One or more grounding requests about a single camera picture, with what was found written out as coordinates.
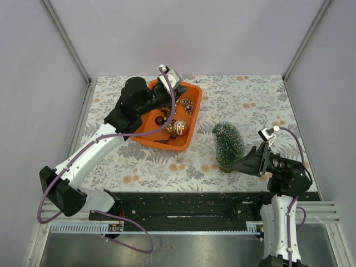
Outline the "small green christmas tree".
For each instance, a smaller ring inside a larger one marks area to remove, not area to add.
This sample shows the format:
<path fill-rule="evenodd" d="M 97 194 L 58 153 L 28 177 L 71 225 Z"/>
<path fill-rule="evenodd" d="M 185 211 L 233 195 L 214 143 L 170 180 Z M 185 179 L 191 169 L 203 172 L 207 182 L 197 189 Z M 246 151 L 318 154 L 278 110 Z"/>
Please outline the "small green christmas tree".
<path fill-rule="evenodd" d="M 243 137 L 231 122 L 218 122 L 212 130 L 212 135 L 218 167 L 222 172 L 229 173 L 229 166 L 245 156 Z"/>

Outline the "orange plastic bin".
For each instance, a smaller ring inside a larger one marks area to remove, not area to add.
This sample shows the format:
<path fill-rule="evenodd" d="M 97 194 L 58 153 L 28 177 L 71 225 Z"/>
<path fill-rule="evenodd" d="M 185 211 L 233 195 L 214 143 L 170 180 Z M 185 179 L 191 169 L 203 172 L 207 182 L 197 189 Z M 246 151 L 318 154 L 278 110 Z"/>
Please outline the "orange plastic bin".
<path fill-rule="evenodd" d="M 187 92 L 177 100 L 172 122 L 163 130 L 151 135 L 131 137 L 132 141 L 159 150 L 182 152 L 188 148 L 199 113 L 202 89 L 187 82 L 183 82 L 182 85 L 187 87 Z M 142 117 L 143 125 L 138 132 L 157 130 L 160 127 L 157 122 L 165 122 L 168 117 L 167 107 L 157 108 Z"/>

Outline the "clear plastic light piece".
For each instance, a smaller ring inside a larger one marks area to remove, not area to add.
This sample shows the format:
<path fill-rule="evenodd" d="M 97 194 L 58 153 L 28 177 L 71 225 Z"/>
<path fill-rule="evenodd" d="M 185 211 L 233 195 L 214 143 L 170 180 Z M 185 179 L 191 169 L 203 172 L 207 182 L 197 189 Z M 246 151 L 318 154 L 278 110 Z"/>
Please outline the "clear plastic light piece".
<path fill-rule="evenodd" d="M 176 159 L 176 162 L 180 165 L 185 165 L 185 166 L 192 166 L 194 164 L 191 159 L 183 158 L 183 157 L 178 157 Z"/>

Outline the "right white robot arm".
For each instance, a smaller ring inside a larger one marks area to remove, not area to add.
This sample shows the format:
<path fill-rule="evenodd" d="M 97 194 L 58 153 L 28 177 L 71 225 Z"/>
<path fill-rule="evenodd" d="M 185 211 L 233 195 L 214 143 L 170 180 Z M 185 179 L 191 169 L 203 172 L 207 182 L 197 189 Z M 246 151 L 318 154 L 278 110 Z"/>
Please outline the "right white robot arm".
<path fill-rule="evenodd" d="M 254 146 L 229 170 L 253 176 L 269 172 L 269 196 L 253 206 L 254 216 L 263 221 L 264 255 L 259 266 L 303 266 L 297 241 L 296 210 L 298 198 L 313 181 L 300 161 L 274 154 L 267 142 Z"/>

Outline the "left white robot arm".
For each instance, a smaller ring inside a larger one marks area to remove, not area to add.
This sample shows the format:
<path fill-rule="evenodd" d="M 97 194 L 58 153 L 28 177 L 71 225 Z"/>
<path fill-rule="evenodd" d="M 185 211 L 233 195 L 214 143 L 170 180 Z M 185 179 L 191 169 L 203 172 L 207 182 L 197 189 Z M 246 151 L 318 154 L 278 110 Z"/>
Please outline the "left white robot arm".
<path fill-rule="evenodd" d="M 143 115 L 162 106 L 175 107 L 176 100 L 186 91 L 182 78 L 173 74 L 160 75 L 152 89 L 142 77 L 129 78 L 115 108 L 84 146 L 56 168 L 45 166 L 39 172 L 43 196 L 37 215 L 40 216 L 45 199 L 49 199 L 67 217 L 81 210 L 101 212 L 109 220 L 119 217 L 121 207 L 112 193 L 79 187 L 109 152 L 130 136 L 138 136 Z"/>

